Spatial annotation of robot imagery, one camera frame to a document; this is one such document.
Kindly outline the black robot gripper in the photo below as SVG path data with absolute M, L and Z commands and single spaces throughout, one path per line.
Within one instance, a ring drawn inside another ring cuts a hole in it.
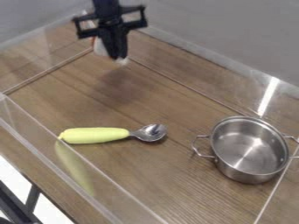
M 146 7 L 139 5 L 124 6 L 119 0 L 91 0 L 94 11 L 75 17 L 72 22 L 80 39 L 99 37 L 112 60 L 127 57 L 127 34 L 130 31 L 146 28 Z M 123 16 L 139 12 L 140 18 L 126 22 Z M 96 20 L 95 28 L 83 29 L 80 24 Z

